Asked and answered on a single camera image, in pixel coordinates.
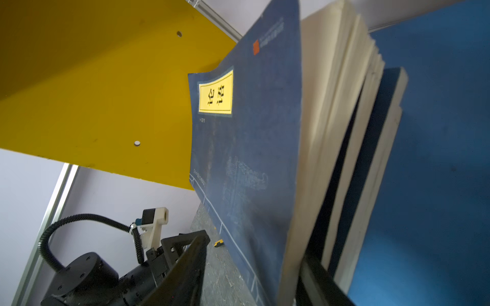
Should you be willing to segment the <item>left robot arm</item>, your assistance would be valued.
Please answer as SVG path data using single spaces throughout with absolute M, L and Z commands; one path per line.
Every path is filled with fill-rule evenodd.
M 138 266 L 118 273 L 95 252 L 79 256 L 64 266 L 48 246 L 51 236 L 64 225 L 95 221 L 133 237 Z M 138 224 L 129 226 L 96 214 L 77 214 L 50 225 L 38 242 L 44 261 L 55 276 L 42 305 L 200 305 L 205 276 L 206 231 L 164 238 L 157 248 L 144 251 Z

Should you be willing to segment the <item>separate blue yellow-label book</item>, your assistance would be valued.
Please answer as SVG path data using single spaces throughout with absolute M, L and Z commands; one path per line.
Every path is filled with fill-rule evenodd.
M 375 42 L 349 1 L 305 19 L 271 1 L 213 71 L 188 77 L 190 182 L 259 305 L 292 305 Z

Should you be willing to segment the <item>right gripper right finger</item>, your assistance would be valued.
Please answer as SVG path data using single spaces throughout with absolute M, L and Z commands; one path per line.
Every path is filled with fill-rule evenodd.
M 354 303 L 342 292 L 321 262 L 305 254 L 301 262 L 296 305 L 354 306 Z

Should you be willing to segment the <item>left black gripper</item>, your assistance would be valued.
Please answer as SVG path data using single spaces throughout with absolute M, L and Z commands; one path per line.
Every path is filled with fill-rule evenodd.
M 207 233 L 200 230 L 193 233 Z M 147 260 L 120 279 L 121 293 L 114 299 L 115 305 L 142 305 L 145 297 L 163 281 L 168 266 L 162 245 L 146 252 Z

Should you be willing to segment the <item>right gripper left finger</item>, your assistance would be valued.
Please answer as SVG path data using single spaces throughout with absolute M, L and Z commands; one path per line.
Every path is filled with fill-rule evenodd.
M 168 272 L 142 305 L 200 305 L 209 236 L 188 233 L 161 240 Z

